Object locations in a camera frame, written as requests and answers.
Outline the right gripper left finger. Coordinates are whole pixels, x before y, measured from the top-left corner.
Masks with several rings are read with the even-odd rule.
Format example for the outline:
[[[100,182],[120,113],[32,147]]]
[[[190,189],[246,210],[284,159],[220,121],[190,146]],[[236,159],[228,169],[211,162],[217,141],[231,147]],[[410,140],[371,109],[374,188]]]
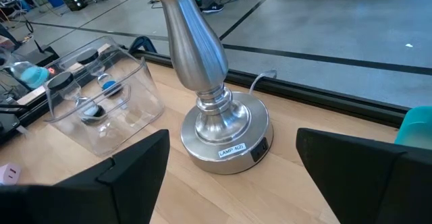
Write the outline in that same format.
[[[53,186],[2,186],[0,224],[149,224],[169,149],[159,130]]]

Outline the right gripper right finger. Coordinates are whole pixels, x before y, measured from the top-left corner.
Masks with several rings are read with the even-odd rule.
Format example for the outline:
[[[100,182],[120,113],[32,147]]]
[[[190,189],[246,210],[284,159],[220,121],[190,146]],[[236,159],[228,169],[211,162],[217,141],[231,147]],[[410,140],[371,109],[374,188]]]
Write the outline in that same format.
[[[309,128],[296,150],[340,224],[432,224],[432,150]]]

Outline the teal plastic tray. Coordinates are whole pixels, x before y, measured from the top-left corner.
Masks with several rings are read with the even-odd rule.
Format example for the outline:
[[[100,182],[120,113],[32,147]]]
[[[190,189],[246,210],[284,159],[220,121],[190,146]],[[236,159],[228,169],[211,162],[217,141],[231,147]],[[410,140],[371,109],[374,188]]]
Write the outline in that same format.
[[[415,107],[407,112],[395,144],[432,150],[432,106]]]

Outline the pink power adapter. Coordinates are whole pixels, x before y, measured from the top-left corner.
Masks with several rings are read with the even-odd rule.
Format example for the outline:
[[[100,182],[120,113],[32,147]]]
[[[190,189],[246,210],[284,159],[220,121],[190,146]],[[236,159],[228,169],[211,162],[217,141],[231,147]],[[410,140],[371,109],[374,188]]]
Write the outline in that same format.
[[[0,186],[10,186],[17,184],[20,178],[20,166],[8,163],[0,166]]]

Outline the white sand hourglass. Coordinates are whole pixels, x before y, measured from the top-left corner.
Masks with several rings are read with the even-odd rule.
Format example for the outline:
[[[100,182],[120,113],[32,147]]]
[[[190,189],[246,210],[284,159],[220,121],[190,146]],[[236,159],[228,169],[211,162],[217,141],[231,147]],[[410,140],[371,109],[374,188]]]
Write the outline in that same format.
[[[82,95],[82,87],[72,72],[61,72],[48,82],[47,87],[50,91],[59,93],[67,102],[73,103],[73,110],[86,125],[96,123],[105,114],[102,106]]]

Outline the light blue sand hourglass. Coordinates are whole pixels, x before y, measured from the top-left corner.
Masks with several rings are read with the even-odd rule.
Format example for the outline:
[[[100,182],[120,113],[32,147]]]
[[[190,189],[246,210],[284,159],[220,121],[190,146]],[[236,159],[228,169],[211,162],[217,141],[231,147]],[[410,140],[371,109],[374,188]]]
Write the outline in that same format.
[[[123,86],[117,83],[111,74],[105,72],[105,64],[96,49],[89,49],[80,54],[77,57],[77,62],[83,65],[88,73],[97,78],[97,84],[105,96],[114,97],[122,91]]]

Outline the clear plastic bin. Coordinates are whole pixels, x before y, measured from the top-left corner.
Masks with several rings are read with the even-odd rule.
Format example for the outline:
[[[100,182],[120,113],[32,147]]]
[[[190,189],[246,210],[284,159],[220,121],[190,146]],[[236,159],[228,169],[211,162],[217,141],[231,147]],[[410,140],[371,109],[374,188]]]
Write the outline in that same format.
[[[123,86],[114,97],[103,94],[97,78],[77,62],[77,57],[89,49],[96,49],[105,64],[105,72]],[[136,59],[109,36],[102,36],[61,57],[52,64],[61,72],[72,72],[82,87],[82,95],[105,110],[104,116],[94,124],[86,125],[73,110],[73,103],[44,84],[50,118],[48,123],[96,156],[108,155],[158,118],[164,104],[143,59]]]

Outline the black clamp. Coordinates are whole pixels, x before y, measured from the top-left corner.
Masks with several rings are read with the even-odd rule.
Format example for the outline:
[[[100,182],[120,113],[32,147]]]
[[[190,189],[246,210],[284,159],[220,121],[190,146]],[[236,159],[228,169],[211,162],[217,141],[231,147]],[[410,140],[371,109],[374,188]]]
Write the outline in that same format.
[[[128,52],[130,54],[133,54],[133,53],[139,52],[139,51],[148,51],[151,53],[157,52],[151,39],[147,36],[139,36],[139,37],[135,38],[128,49]]]

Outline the silver table lamp white shade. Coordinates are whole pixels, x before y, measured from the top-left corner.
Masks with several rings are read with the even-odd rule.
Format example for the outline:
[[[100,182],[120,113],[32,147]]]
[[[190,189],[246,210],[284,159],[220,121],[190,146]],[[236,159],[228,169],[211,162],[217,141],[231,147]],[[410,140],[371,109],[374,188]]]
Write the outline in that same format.
[[[160,0],[172,66],[182,85],[196,93],[180,138],[193,163],[221,175],[255,166],[269,151],[269,112],[251,92],[232,92],[224,81],[228,61],[221,41],[194,0]]]

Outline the person's shoe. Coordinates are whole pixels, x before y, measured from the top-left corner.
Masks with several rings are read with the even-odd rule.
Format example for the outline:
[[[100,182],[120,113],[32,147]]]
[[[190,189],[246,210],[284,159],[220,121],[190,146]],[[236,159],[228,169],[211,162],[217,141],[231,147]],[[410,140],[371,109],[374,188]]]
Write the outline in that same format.
[[[217,13],[222,11],[223,8],[224,8],[223,4],[212,2],[212,4],[210,4],[209,6],[201,8],[200,10],[203,13]]]

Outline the black aluminium table frame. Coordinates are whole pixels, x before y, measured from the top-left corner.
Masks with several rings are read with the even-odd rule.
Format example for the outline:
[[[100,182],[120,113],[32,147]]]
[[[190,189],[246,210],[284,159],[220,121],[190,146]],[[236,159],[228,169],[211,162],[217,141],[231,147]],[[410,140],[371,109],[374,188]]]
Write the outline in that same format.
[[[302,86],[279,79],[260,79],[255,87],[259,92],[272,94],[285,99],[298,101],[338,113],[351,115],[375,123],[399,128],[408,108],[375,101],[368,101],[354,96],[348,96],[310,86]],[[0,146],[18,135],[16,126],[10,130],[6,127],[13,120],[18,125],[28,126],[49,111],[45,93],[24,104],[24,108],[11,116],[0,111]]]

